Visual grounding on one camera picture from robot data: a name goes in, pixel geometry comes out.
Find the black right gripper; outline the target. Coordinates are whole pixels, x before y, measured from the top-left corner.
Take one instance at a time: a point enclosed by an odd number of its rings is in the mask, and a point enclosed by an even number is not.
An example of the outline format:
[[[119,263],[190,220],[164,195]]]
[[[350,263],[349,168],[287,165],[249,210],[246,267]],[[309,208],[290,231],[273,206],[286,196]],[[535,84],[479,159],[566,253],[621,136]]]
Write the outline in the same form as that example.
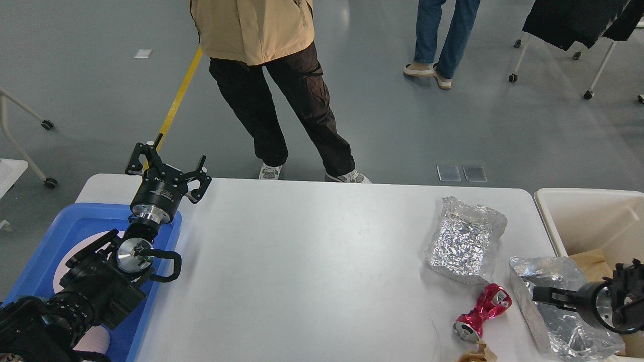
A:
[[[612,282],[584,284],[579,291],[555,287],[533,287],[533,301],[557,308],[576,308],[582,320],[594,328],[614,330]]]

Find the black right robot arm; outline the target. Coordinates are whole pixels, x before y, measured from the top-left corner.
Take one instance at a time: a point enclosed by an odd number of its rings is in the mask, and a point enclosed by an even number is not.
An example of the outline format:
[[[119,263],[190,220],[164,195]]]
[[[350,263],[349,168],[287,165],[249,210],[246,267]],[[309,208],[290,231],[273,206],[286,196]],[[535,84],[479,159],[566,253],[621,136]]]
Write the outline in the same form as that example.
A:
[[[594,328],[630,335],[643,328],[643,269],[639,259],[617,263],[612,277],[586,283],[577,291],[554,287],[533,288],[534,302],[579,314]]]

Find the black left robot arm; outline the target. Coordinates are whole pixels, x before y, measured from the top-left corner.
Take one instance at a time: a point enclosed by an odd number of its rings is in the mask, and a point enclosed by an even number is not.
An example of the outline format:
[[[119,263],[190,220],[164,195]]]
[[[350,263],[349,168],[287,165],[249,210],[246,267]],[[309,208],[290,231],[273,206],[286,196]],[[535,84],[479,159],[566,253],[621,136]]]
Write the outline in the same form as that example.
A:
[[[103,353],[77,351],[75,346],[92,328],[116,328],[146,298],[147,281],[175,281],[182,258],[154,246],[163,224],[172,222],[183,197],[198,203],[212,178],[201,156],[194,171],[183,172],[158,155],[158,141],[138,143],[126,174],[140,175],[123,236],[106,232],[66,261],[62,290],[49,299],[20,297],[2,307],[2,355],[23,361],[108,361]]]

